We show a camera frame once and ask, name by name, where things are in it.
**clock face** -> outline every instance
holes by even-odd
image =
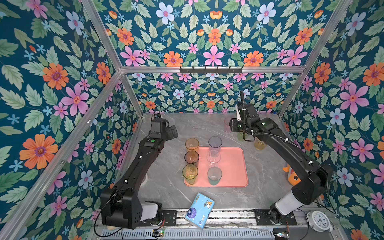
[[[323,213],[314,213],[313,220],[319,227],[327,228],[329,226],[328,218]]]

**white clock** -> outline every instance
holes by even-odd
[[[332,231],[333,227],[329,218],[321,211],[312,211],[307,213],[308,224],[317,232]]]

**small blue flower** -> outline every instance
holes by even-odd
[[[119,13],[118,18],[120,18],[120,20],[123,21],[123,20],[124,20],[124,15],[122,15],[121,13]]]
[[[337,169],[337,170],[341,170],[342,165],[336,163],[335,166],[336,166],[336,169]]]
[[[340,38],[341,40],[347,39],[347,32],[343,33]]]
[[[89,190],[92,190],[94,187],[95,187],[94,184],[91,183],[91,184],[88,186],[88,189],[89,189]]]
[[[44,135],[47,135],[47,132],[50,132],[51,130],[49,129],[49,125],[44,126],[41,125],[42,130],[40,130],[40,133],[44,133]]]
[[[373,11],[376,9],[376,4],[374,4],[372,7],[369,8],[369,13],[373,13]]]
[[[379,239],[380,233],[376,232],[376,229],[372,231],[373,237]]]
[[[15,164],[12,164],[11,166],[9,166],[9,168],[14,168],[14,172],[17,172],[17,169],[19,169],[19,168],[23,168],[23,166],[22,166],[22,163],[23,163],[23,161],[20,161],[20,162],[18,162],[16,159],[13,161]]]
[[[52,108],[49,108],[49,106],[47,106],[46,109],[43,109],[43,112],[45,112],[46,115],[49,116],[49,114],[52,114]]]
[[[210,20],[209,20],[209,16],[208,16],[208,15],[207,15],[207,16],[204,16],[203,21],[205,21],[205,23],[209,22],[209,21],[210,21]]]
[[[24,51],[26,54],[24,55],[24,57],[28,58],[30,61],[32,59],[35,59],[35,57],[33,56],[34,54],[33,53],[29,53],[27,50]]]
[[[61,233],[61,234],[64,234],[64,235],[67,235],[67,233],[70,231],[70,227],[69,226],[65,226],[64,227],[64,231]]]
[[[356,162],[355,159],[356,159],[356,157],[352,157],[352,156],[350,156],[348,160],[350,160],[351,163],[355,163],[355,162]]]
[[[351,18],[352,18],[352,16],[346,17],[346,18],[345,18],[345,23],[346,23],[346,24],[349,23],[349,22],[351,21]]]
[[[110,23],[112,21],[112,19],[109,17],[109,15],[108,16],[104,15],[104,17],[105,17],[105,20],[108,21],[108,23]]]
[[[80,19],[79,19],[80,22],[85,23],[84,16],[79,15],[79,18],[80,18]]]
[[[227,16],[223,16],[223,19],[221,19],[221,21],[226,23],[228,21],[228,15]]]
[[[64,11],[63,6],[61,6],[59,3],[57,3],[57,9],[59,10],[59,12]]]
[[[44,49],[44,45],[39,45],[39,44],[36,44],[37,46],[37,51],[38,52],[41,52],[41,53],[44,53],[46,50]]]
[[[83,33],[83,38],[88,39],[89,36],[86,31],[81,31]]]
[[[301,5],[303,4],[303,2],[296,2],[296,10],[298,10],[299,8],[301,8]]]
[[[41,24],[44,26],[45,30],[51,31],[51,25],[47,22],[47,20],[41,22]]]
[[[176,17],[178,17],[178,16],[180,16],[180,12],[179,11],[177,11],[177,10],[175,10],[175,12],[174,13],[172,13],[173,15],[175,15],[175,18]]]
[[[343,77],[346,77],[346,76],[348,76],[348,73],[349,73],[349,72],[347,72],[347,70],[344,70],[344,72],[342,72],[341,75],[342,75]]]
[[[331,71],[331,74],[329,75],[331,78],[334,78],[336,76],[336,70]]]
[[[77,190],[78,190],[77,194],[80,195],[83,192],[84,188],[83,187],[79,187]]]
[[[12,121],[11,124],[14,125],[15,123],[19,123],[20,117],[16,117],[16,115],[12,114],[12,117],[7,117],[7,120]]]
[[[311,20],[313,18],[313,13],[307,15],[307,19]]]
[[[370,204],[370,205],[367,207],[367,210],[369,211],[370,214],[376,212],[376,209],[373,208],[372,204]]]
[[[83,75],[83,77],[86,77],[88,73],[85,71],[85,69],[83,69],[83,71],[81,72],[81,74]]]
[[[167,28],[169,28],[170,30],[175,29],[175,25],[169,22]]]
[[[259,10],[256,9],[256,11],[252,11],[252,16],[253,17],[257,17],[257,15],[259,15]]]
[[[256,23],[256,29],[257,30],[260,30],[261,28],[263,28],[264,26],[261,24],[261,23]]]
[[[67,180],[64,181],[65,185],[64,187],[68,187],[70,185],[72,181],[70,180],[70,178],[68,178]]]
[[[56,188],[56,191],[54,191],[53,194],[55,195],[55,197],[60,195],[60,189]]]
[[[327,19],[327,16],[328,16],[328,15],[323,15],[323,16],[321,16],[321,18],[320,18],[320,22],[323,22],[324,20],[326,20],[326,19]]]

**floral backdrop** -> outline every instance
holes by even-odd
[[[353,240],[382,239],[383,1],[354,1],[285,113],[299,147],[334,168],[326,205]]]
[[[337,2],[111,0],[96,7],[126,66],[298,66]]]
[[[3,227],[114,69],[78,1],[3,1],[0,26]],[[119,83],[19,239],[85,239],[136,118]]]

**cup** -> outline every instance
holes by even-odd
[[[256,138],[254,141],[255,148],[259,151],[263,150],[267,147],[267,144],[265,142],[261,141],[260,139]]]
[[[184,179],[190,184],[194,185],[197,174],[199,173],[199,170],[197,169],[196,165],[194,164],[188,164],[183,168],[183,176]]]
[[[210,169],[208,169],[208,181],[211,185],[214,186],[218,184],[222,176],[223,173],[221,172],[220,168],[211,167]]]
[[[199,154],[196,151],[188,151],[184,155],[184,160],[187,164],[197,164],[199,158]]]
[[[221,160],[220,152],[217,150],[210,150],[207,154],[207,160],[210,163],[218,163]]]
[[[199,141],[196,138],[190,138],[186,140],[185,147],[187,148],[187,151],[199,151]]]
[[[208,144],[209,144],[209,151],[215,150],[220,152],[223,141],[218,136],[213,136],[208,140]]]

